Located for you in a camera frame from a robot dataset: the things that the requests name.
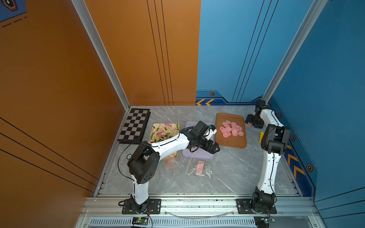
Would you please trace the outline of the ziploc bag of mixed cookies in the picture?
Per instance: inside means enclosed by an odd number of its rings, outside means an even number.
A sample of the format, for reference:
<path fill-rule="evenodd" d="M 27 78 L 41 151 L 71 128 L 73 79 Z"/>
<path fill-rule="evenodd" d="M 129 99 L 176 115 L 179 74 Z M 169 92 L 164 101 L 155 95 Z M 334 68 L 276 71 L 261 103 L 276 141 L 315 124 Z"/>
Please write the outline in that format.
<path fill-rule="evenodd" d="M 188 161 L 185 174 L 188 176 L 211 178 L 212 169 L 209 161 L 191 158 Z"/>

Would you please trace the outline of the ziploc bag of beige cookies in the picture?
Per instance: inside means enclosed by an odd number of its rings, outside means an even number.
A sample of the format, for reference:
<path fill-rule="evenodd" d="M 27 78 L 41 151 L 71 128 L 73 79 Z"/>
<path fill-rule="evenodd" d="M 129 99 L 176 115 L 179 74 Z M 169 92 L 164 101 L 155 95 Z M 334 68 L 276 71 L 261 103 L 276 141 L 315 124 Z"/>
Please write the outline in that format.
<path fill-rule="evenodd" d="M 175 176 L 184 169 L 183 161 L 181 158 L 169 158 L 166 162 L 166 167 L 172 170 L 172 175 Z"/>

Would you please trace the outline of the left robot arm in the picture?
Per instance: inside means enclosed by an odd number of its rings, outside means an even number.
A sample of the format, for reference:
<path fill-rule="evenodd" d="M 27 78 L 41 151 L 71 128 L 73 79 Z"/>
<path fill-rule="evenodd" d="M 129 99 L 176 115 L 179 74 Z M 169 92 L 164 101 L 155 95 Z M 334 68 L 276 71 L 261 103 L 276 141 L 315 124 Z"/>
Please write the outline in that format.
<path fill-rule="evenodd" d="M 134 184 L 131 196 L 134 203 L 138 206 L 147 204 L 148 182 L 165 157 L 179 150 L 189 149 L 192 152 L 193 148 L 203 149 L 210 154 L 219 152 L 219 144 L 211 140 L 216 133 L 214 125 L 199 121 L 195 126 L 180 130 L 170 139 L 154 143 L 141 142 L 127 163 Z"/>

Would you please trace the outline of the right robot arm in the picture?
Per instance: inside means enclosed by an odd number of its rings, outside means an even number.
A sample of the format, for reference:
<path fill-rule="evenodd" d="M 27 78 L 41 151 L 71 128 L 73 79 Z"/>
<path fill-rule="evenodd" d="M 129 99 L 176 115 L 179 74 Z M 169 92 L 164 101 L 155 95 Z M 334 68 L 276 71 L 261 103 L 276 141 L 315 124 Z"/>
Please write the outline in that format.
<path fill-rule="evenodd" d="M 273 209 L 277 200 L 275 178 L 280 159 L 287 149 L 290 128 L 280 122 L 264 100 L 257 102 L 255 114 L 248 115 L 245 123 L 259 129 L 266 126 L 260 143 L 264 154 L 261 176 L 251 199 L 251 209 L 263 213 Z"/>

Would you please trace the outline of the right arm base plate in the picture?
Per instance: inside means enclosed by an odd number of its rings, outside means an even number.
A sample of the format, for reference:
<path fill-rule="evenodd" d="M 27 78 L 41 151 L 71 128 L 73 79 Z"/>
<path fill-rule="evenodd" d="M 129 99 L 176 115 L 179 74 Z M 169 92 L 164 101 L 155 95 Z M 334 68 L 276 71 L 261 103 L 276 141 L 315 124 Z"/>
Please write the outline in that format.
<path fill-rule="evenodd" d="M 275 205 L 272 207 L 257 203 L 255 206 L 252 204 L 252 199 L 238 198 L 236 201 L 236 207 L 239 214 L 277 214 Z"/>

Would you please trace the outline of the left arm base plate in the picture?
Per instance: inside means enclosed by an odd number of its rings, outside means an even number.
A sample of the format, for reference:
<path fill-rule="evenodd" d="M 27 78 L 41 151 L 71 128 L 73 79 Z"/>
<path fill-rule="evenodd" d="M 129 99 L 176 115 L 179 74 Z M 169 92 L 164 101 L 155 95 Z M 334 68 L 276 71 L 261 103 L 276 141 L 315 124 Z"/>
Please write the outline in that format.
<path fill-rule="evenodd" d="M 138 205 L 133 198 L 129 198 L 118 203 L 122 208 L 122 214 L 149 214 L 155 215 L 161 212 L 161 199 L 148 199 Z"/>

